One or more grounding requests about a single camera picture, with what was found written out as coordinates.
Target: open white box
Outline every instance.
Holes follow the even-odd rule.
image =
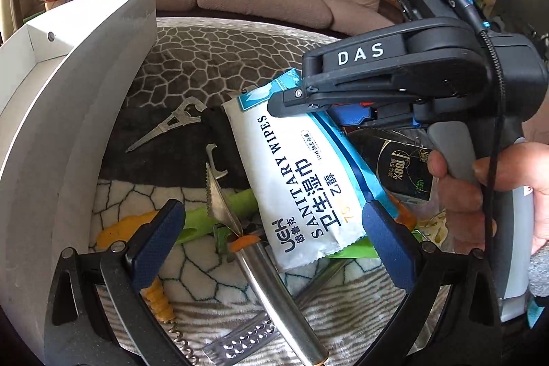
[[[0,47],[0,304],[40,359],[57,259],[88,250],[103,153],[155,40],[155,0],[74,0]]]

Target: black tissue package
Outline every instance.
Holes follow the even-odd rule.
[[[348,139],[381,185],[402,203],[419,205],[429,201],[433,186],[433,176],[427,169],[430,149],[363,132],[351,133]]]

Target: human hand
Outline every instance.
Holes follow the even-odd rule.
[[[475,177],[487,183],[489,158],[473,163]],[[439,200],[446,208],[446,225],[454,237],[456,253],[468,253],[472,248],[484,250],[484,213],[480,188],[448,174],[443,155],[432,151],[428,161],[429,172],[439,178]],[[549,146],[525,142],[512,145],[498,158],[495,190],[510,191],[518,186],[534,189],[534,240],[536,253],[549,239]]]

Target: blue gripper pad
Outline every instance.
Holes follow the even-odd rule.
[[[128,242],[126,259],[131,264],[135,291],[149,287],[185,224],[185,207],[169,199],[154,219],[139,227]]]
[[[372,108],[360,104],[332,106],[328,114],[340,126],[358,126],[372,117]]]
[[[362,226],[395,286],[409,294],[422,265],[416,238],[404,225],[397,224],[377,200],[364,205]]]

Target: sanitary wipes package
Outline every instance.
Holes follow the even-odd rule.
[[[296,69],[224,104],[281,270],[309,264],[365,236],[362,207],[397,216],[375,175],[328,114],[275,118],[267,100],[300,85]]]

